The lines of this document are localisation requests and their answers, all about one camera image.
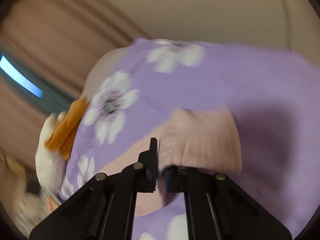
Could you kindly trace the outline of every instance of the stuffed duck toy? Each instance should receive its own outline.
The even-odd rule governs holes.
[[[88,107],[86,98],[74,101],[68,113],[51,114],[42,127],[36,151],[36,174],[42,189],[56,192],[63,182],[79,123]]]

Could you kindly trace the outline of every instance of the beige curtain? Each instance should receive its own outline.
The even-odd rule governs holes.
[[[2,78],[0,104],[1,149],[34,169],[34,157],[46,116],[15,94]]]
[[[75,98],[103,54],[126,47],[134,37],[142,36],[148,37],[101,0],[16,0],[0,26],[1,46]],[[5,89],[0,91],[4,105],[0,147],[34,167],[45,117],[15,95],[4,80],[1,88]]]

